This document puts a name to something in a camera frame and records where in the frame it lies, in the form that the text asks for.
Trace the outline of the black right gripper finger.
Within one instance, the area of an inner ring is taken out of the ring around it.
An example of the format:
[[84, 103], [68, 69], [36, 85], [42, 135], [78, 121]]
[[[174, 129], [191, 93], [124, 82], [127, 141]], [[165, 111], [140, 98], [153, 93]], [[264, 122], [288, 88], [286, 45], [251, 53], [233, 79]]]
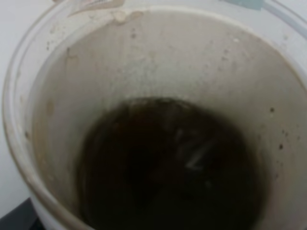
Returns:
[[45, 227], [41, 223], [29, 198], [0, 219], [0, 229], [45, 230]]

